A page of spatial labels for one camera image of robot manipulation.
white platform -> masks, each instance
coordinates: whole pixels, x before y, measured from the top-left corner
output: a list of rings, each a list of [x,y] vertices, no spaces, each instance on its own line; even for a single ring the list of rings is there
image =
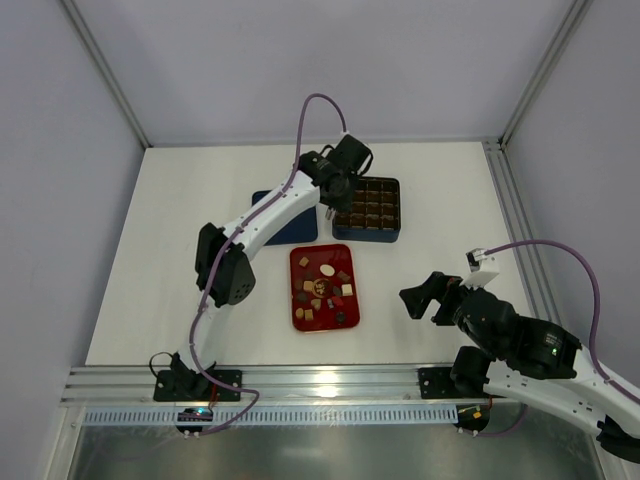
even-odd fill
[[[223,364],[451,362],[468,343],[457,329],[411,320],[398,297],[433,270],[464,276],[465,252],[509,238],[480,143],[371,145],[369,175],[400,181],[402,230],[393,244],[347,242],[361,310],[351,330],[303,334],[291,324],[288,253],[265,247],[257,285],[216,332]],[[250,206],[251,194],[282,180],[293,146],[147,150],[87,358],[88,365],[144,365],[187,337],[200,292],[194,259],[198,231]],[[317,243],[336,243],[318,207]],[[530,314],[512,252],[489,285]]]

food item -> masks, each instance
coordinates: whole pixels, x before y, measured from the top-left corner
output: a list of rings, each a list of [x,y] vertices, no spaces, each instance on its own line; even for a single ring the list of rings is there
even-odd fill
[[[333,275],[336,273],[336,269],[331,265],[325,263],[324,265],[320,265],[320,273],[322,273],[325,277],[333,277]]]
[[[331,282],[326,278],[318,278],[313,282],[313,294],[318,298],[326,298],[331,295]]]
[[[342,270],[338,272],[338,278],[342,280],[344,283],[349,283],[349,280],[351,280],[351,277],[346,273],[344,273]]]
[[[350,283],[347,283],[345,285],[342,286],[342,296],[343,297],[350,297],[351,295],[353,295],[353,287],[351,286]]]

blue tray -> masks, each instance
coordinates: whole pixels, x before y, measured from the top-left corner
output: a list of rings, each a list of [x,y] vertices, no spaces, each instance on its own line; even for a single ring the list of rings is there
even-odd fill
[[[260,190],[251,196],[251,205],[258,203],[270,190]],[[311,207],[286,224],[265,245],[291,245],[315,242],[318,239],[316,207]]]

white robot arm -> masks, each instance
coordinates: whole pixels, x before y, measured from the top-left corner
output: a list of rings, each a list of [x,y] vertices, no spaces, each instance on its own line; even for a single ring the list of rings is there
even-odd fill
[[[640,463],[640,397],[636,388],[601,366],[603,378],[580,341],[551,322],[518,315],[484,287],[499,274],[495,256],[467,254],[464,279],[433,272],[400,296],[412,318],[431,300],[440,303],[432,321],[455,325],[477,345],[462,347],[451,371],[456,388],[470,396],[508,397],[562,418],[595,436],[610,453]],[[627,395],[614,387],[617,384]]]

gray wall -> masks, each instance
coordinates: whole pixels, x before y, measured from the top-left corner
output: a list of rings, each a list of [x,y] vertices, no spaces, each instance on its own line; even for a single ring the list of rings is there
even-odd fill
[[[640,3],[596,1],[509,147],[539,236],[592,263],[599,355],[640,385]],[[590,287],[550,253],[566,323],[587,340]]]
[[[0,465],[42,466],[142,150],[55,1],[0,6]]]
[[[159,145],[497,136],[571,0],[77,3]]]

